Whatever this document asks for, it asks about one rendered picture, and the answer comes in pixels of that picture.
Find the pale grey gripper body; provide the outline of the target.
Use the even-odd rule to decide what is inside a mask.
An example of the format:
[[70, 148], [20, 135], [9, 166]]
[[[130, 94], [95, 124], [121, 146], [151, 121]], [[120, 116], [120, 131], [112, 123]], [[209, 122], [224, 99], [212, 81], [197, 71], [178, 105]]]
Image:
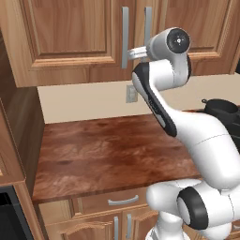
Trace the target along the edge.
[[127, 58], [129, 60], [135, 60], [139, 58], [144, 58], [147, 56], [147, 50], [145, 46], [134, 48], [127, 51]]

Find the black pot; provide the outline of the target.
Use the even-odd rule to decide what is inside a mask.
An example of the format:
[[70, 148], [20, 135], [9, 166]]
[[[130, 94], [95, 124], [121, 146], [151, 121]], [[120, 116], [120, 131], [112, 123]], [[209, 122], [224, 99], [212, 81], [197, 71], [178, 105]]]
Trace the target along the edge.
[[239, 108], [229, 100], [221, 98], [203, 99], [204, 113], [216, 117], [223, 125], [234, 123], [240, 117]]

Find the tall wooden cabinet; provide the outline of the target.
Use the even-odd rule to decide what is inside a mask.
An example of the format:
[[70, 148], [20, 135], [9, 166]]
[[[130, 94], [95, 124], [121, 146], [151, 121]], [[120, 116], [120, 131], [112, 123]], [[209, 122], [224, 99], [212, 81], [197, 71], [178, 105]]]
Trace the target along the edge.
[[0, 30], [0, 191], [11, 187], [19, 202], [15, 240], [49, 240], [32, 200], [44, 127], [38, 90], [16, 86]]

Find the wooden base cabinet door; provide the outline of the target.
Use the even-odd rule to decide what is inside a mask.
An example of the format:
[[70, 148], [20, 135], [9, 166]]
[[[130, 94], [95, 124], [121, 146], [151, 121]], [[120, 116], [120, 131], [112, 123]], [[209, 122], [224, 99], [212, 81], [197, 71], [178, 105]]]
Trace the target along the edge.
[[124, 211], [122, 216], [122, 240], [127, 240], [127, 214], [131, 214], [132, 220], [131, 240], [145, 240], [145, 236], [158, 220], [158, 211], [152, 211], [149, 207]]
[[114, 240], [114, 217], [119, 219], [118, 240], [121, 240], [120, 212], [51, 224], [46, 230], [49, 240]]

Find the black hob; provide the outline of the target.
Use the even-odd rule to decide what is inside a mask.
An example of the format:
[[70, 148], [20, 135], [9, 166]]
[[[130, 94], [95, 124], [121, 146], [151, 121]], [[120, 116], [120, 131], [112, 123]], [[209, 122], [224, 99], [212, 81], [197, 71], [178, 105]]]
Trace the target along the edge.
[[223, 117], [223, 123], [236, 147], [240, 149], [240, 107], [236, 107], [232, 113], [226, 113]]

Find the wooden drawer front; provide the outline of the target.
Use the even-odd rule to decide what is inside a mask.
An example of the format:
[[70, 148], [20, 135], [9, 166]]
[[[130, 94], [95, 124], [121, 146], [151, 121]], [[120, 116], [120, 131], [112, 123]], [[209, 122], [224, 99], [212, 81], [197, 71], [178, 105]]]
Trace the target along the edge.
[[[109, 206], [108, 200], [122, 201], [131, 199], [135, 195], [139, 195], [139, 200], [134, 203]], [[71, 200], [72, 215], [74, 217], [80, 215], [88, 215], [97, 212], [110, 211], [113, 209], [120, 209], [124, 207], [131, 207], [146, 203], [146, 188], [134, 188], [128, 190], [121, 190], [116, 192], [109, 192], [104, 194], [92, 195], [87, 197], [79, 197]]]

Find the black built-in oven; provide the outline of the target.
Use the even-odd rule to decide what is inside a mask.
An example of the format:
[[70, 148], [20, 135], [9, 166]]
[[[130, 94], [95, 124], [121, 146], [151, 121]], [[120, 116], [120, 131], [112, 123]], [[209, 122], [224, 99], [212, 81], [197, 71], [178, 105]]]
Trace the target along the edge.
[[34, 240], [13, 186], [0, 187], [0, 240]]

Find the grey wall outlet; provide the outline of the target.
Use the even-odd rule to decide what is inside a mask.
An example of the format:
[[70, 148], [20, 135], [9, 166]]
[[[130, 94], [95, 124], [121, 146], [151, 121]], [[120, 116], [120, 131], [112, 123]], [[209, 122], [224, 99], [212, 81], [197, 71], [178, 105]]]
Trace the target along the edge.
[[127, 86], [126, 103], [133, 103], [138, 101], [138, 92], [133, 85]]

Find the wooden wall cabinet door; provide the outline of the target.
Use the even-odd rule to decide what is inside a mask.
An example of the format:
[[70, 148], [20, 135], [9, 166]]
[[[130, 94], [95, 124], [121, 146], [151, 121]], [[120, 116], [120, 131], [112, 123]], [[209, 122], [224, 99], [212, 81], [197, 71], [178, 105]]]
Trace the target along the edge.
[[240, 0], [135, 0], [134, 45], [144, 44], [144, 9], [151, 34], [180, 27], [190, 36], [194, 76], [232, 74], [240, 58]]
[[135, 0], [0, 0], [0, 30], [19, 87], [128, 81], [122, 7], [134, 45]]

